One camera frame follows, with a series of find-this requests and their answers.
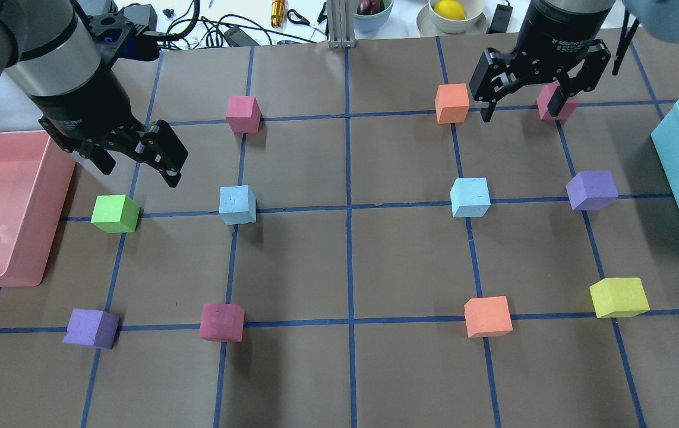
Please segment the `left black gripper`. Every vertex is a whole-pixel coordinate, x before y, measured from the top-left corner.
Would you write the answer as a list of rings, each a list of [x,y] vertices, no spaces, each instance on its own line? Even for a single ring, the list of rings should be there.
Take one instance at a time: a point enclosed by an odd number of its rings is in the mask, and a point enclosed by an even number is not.
[[[90,159],[102,174],[112,173],[109,151],[117,151],[154,168],[170,188],[178,186],[187,148],[165,120],[142,125],[117,78],[92,77],[65,94],[40,96],[39,108],[39,123],[52,141]]]

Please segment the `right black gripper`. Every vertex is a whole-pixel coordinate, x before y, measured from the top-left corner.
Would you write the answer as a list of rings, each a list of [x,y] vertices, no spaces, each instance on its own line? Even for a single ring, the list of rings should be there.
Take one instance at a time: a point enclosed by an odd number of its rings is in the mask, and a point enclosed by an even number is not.
[[[491,120],[507,90],[557,81],[548,101],[548,113],[554,118],[568,100],[595,90],[611,56],[603,41],[595,38],[606,16],[607,12],[527,12],[513,50],[483,51],[470,78],[482,121]]]

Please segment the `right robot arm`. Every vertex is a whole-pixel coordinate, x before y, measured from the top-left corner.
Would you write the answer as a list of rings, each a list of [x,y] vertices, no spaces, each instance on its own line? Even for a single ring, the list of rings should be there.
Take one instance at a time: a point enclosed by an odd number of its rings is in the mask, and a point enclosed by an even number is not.
[[[548,101],[548,113],[557,117],[570,98],[591,92],[614,60],[621,67],[639,27],[657,40],[679,43],[679,1],[624,1],[622,33],[617,51],[597,38],[613,8],[611,1],[532,1],[508,53],[484,49],[469,82],[489,122],[497,103],[526,85],[557,83]]]

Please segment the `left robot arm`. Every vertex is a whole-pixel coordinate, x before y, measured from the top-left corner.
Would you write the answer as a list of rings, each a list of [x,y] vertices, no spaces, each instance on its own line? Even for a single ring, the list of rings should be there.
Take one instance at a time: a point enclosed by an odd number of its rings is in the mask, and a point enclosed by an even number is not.
[[[168,122],[134,117],[112,70],[137,35],[122,13],[87,15],[76,1],[0,1],[0,76],[41,110],[41,127],[63,151],[103,174],[119,152],[174,188],[189,152]]]

